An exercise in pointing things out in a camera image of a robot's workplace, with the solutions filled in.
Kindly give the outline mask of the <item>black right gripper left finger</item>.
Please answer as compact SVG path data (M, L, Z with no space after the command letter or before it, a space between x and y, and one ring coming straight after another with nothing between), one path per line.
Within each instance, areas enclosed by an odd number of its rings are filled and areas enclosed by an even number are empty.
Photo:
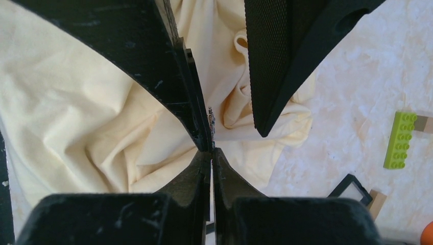
M43 198L17 244L204 244L211 154L197 152L155 193L64 193Z

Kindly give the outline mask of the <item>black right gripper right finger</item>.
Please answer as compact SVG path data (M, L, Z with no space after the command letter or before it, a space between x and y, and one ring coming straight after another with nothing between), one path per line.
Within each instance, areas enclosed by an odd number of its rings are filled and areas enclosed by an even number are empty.
M212 153L216 244L383 244L368 210L342 198L267 197Z

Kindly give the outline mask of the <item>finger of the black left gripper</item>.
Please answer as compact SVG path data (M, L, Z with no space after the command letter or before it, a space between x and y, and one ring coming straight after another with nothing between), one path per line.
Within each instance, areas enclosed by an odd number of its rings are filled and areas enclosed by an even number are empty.
M382 0L245 1L255 128L267 137L289 99Z
M185 127L202 152L212 139L195 61L169 1L19 1L129 75Z

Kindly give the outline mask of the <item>blue leaf brooch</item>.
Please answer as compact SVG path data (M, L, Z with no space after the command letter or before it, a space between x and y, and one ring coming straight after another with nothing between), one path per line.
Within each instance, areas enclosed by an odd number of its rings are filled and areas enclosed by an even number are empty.
M211 107L208 107L208 121L210 126L211 138L213 140L215 134L215 117Z

